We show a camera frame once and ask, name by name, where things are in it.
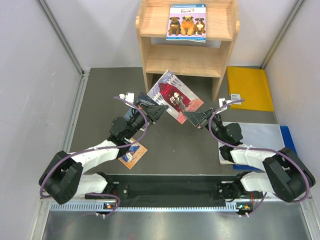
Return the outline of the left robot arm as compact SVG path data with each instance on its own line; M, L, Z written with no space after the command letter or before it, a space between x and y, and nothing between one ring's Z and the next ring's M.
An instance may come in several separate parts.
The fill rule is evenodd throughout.
M166 105L131 104L134 113L129 119L117 117L111 123L110 135L102 143L85 150L55 154L39 179L40 196L53 198L62 205L74 197L101 196L109 198L114 187L104 173L87 174L102 163L126 155L130 139L149 124L155 124L168 109Z

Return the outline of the dog book Why Dogs Bark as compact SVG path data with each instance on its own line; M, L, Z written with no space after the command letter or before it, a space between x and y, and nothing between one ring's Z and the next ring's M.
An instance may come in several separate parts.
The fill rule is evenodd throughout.
M169 9L167 41L205 43L207 6L200 4L172 4Z

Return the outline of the dark Nineteen Eighty-Four book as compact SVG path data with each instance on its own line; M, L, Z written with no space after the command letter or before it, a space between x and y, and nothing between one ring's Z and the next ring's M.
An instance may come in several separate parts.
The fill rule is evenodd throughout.
M133 104L137 107L139 107L144 115L146 116L146 119L148 121L148 124L155 124L155 122L151 122L150 117L143 111L142 109L142 104L149 105L149 106L154 106L154 105L159 105L156 103L153 99L151 99L149 96L147 96L145 93L141 93L133 102Z

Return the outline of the red castle picture book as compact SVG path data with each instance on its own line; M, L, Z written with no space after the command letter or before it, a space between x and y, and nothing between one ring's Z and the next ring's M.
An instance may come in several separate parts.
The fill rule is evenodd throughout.
M194 112L204 102L185 85L172 71L167 70L153 85L147 95L159 105L167 105L166 110L180 124L187 117L185 112Z

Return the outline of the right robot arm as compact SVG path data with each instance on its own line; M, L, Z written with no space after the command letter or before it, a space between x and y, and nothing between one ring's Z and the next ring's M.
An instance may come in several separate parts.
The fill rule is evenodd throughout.
M310 188L316 184L315 177L293 149L273 150L244 144L241 125L236 122L224 124L213 108L203 112L186 111L184 114L196 128L205 128L212 133L221 144L219 154L224 161L259 170L237 177L233 185L237 197L245 198L257 191L272 193L280 200L292 203L299 196L308 196Z

